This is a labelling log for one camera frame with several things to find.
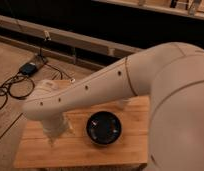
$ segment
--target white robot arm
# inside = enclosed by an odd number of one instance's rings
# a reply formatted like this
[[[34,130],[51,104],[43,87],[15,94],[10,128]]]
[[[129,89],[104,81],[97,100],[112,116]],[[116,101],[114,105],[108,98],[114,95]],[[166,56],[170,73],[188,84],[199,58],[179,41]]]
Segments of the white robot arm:
[[[23,109],[56,136],[64,131],[64,111],[137,95],[150,95],[151,103],[146,171],[204,171],[204,50],[196,46],[162,44],[66,89],[44,81]]]

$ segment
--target wooden table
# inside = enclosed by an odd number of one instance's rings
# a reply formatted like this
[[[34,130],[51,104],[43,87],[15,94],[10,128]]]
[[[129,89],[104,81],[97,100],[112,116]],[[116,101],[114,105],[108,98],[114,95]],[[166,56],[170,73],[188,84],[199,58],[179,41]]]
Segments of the wooden table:
[[[61,87],[67,82],[58,82]],[[50,168],[96,165],[126,165],[147,162],[148,97],[132,98],[122,110],[117,102],[64,113],[70,130],[50,143],[39,122],[28,121],[14,161],[15,168]],[[116,114],[122,123],[119,139],[97,146],[85,131],[88,118],[98,111]]]

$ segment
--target black cable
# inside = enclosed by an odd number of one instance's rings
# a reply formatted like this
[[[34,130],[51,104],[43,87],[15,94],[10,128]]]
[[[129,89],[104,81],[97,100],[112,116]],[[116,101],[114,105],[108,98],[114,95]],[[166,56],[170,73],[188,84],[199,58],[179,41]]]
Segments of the black cable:
[[[42,61],[44,62],[44,64],[56,71],[58,71],[58,73],[60,74],[60,79],[62,80],[63,79],[63,74],[68,78],[70,79],[71,81],[74,80],[73,77],[71,77],[69,74],[67,74],[65,71],[63,71],[62,69],[56,67],[56,66],[53,66],[53,65],[50,65],[50,64],[47,64],[45,61],[44,61],[44,58],[43,58],[43,55],[42,55],[42,49],[44,47],[44,44],[49,40],[49,38],[45,38],[42,42],[41,42],[41,45],[39,46],[39,56],[41,57]]]
[[[15,95],[11,92],[11,88],[15,85],[15,84],[19,84],[21,82],[24,81],[28,81],[31,84],[31,90],[29,92],[27,92],[24,95],[18,96]],[[29,96],[33,89],[35,87],[35,84],[33,82],[32,79],[30,79],[28,76],[22,75],[20,73],[17,73],[15,76],[10,77],[9,79],[7,79],[1,86],[0,86],[0,97],[5,97],[5,100],[3,102],[3,104],[0,106],[0,110],[6,105],[6,103],[8,102],[8,96],[17,99],[17,100],[24,100],[26,99],[27,96]]]

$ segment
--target power strip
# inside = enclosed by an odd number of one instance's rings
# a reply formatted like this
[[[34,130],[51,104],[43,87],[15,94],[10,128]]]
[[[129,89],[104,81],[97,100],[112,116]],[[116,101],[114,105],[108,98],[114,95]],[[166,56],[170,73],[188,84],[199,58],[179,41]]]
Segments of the power strip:
[[[48,59],[40,55],[34,55],[34,57],[19,68],[19,73],[27,76],[32,76],[38,70],[40,70],[46,63]]]

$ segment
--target black bowl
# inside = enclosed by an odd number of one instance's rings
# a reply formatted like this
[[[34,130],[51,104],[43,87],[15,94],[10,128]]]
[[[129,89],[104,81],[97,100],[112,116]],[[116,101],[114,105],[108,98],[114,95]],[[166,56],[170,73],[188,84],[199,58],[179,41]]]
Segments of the black bowl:
[[[120,120],[112,113],[101,111],[93,114],[87,122],[87,134],[97,144],[108,145],[121,134]]]

